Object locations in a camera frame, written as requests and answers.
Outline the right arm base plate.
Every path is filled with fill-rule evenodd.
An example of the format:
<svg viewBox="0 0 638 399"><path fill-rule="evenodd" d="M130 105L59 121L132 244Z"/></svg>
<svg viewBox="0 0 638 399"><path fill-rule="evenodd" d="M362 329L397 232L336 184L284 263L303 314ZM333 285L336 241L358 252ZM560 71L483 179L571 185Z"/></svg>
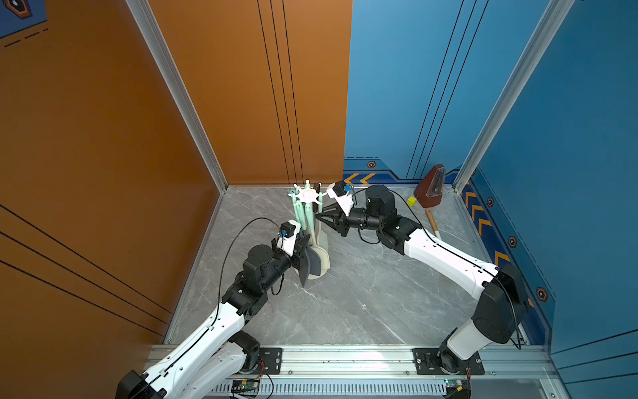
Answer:
<svg viewBox="0 0 638 399"><path fill-rule="evenodd" d="M467 360L458 360L445 352L440 354L438 347L417 347L412 350L416 373L425 376L483 376L485 369L476 352Z"/></svg>

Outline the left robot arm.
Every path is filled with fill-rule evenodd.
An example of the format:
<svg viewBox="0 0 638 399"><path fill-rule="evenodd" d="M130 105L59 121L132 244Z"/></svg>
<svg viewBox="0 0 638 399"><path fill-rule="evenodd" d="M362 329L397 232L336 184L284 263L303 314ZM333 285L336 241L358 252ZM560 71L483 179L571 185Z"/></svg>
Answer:
<svg viewBox="0 0 638 399"><path fill-rule="evenodd" d="M118 398L203 398L238 372L256 370L259 342L244 326L266 304L268 292L291 268L307 282L308 234L289 220L272 244L250 249L242 272L216 309L176 349L142 374L131 371L118 384Z"/></svg>

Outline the white utensil rack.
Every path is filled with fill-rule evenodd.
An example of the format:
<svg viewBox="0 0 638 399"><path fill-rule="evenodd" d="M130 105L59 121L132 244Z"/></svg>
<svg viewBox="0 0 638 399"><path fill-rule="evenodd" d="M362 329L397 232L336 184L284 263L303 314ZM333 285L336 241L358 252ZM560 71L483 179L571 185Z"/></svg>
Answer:
<svg viewBox="0 0 638 399"><path fill-rule="evenodd" d="M295 184L287 193L292 199L292 207L296 200L300 200L305 204L305 208L307 204L313 204L313 212L316 217L316 214L323 209L324 193L321 192L321 186L320 183L311 185L310 181L306 181L304 186Z"/></svg>

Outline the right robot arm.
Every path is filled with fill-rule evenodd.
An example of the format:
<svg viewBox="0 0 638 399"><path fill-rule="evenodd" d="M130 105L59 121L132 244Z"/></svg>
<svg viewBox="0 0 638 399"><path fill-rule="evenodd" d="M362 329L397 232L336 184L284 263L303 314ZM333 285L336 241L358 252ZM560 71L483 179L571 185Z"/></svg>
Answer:
<svg viewBox="0 0 638 399"><path fill-rule="evenodd" d="M316 215L323 224L341 236L352 229L372 231L379 244L432 267L477 299L472 317L435 351L434 365L441 372L464 373L471 357L486 346L520 336L519 326L533 306L519 269L477 259L433 236L417 219L398 213L399 196L386 186L367 187L362 207L344 181L326 192L333 202Z"/></svg>

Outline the wooden handle white spatula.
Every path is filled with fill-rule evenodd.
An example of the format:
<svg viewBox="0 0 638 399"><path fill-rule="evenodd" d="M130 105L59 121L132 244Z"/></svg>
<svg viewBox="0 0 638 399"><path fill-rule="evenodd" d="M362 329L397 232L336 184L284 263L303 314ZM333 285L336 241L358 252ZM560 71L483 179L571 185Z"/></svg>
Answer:
<svg viewBox="0 0 638 399"><path fill-rule="evenodd" d="M435 236L438 239L442 239L438 224L436 223L436 220L435 220L435 217L434 217L434 214L432 213L432 211L430 209L426 209L425 212L426 212L426 216L428 218L428 221L430 222L430 226L431 226L431 228L433 230L433 233L435 234Z"/></svg>

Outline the mint handle white spatula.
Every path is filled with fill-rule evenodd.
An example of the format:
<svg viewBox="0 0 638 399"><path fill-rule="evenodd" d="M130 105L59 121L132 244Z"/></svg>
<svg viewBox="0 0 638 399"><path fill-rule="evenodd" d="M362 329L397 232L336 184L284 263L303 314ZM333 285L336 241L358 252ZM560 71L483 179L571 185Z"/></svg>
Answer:
<svg viewBox="0 0 638 399"><path fill-rule="evenodd" d="M316 220L315 214L313 212L313 204L306 205L306 213L307 220L310 223L310 227L314 230L314 249L319 254L321 259L321 274L320 277L324 276L324 274L329 271L330 265L330 257L327 249L327 235L322 231L322 224Z"/></svg>

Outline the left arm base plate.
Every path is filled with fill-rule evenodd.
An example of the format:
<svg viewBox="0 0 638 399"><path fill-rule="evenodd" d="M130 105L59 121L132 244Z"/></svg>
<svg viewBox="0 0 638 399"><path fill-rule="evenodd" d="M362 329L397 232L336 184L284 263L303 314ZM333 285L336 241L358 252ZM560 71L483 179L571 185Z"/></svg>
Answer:
<svg viewBox="0 0 638 399"><path fill-rule="evenodd" d="M239 373L278 375L281 372L282 355L281 347L261 347L247 355Z"/></svg>

